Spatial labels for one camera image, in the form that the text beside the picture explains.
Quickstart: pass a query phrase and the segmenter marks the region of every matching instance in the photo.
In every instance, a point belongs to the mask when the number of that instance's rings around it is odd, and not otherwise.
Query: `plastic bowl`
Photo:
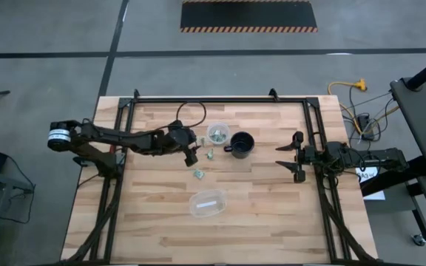
[[[226,191],[212,189],[201,191],[190,197],[190,213],[194,217],[204,218],[219,214],[226,209]]]
[[[212,135],[216,131],[219,131],[220,134],[224,134],[225,138],[223,140],[220,140],[220,141],[219,140],[213,140]],[[208,128],[206,129],[206,137],[213,144],[221,145],[221,144],[226,143],[226,141],[228,141],[228,139],[231,137],[231,133],[229,131],[228,125],[226,125],[225,123],[217,122],[217,123],[210,124],[208,126]]]

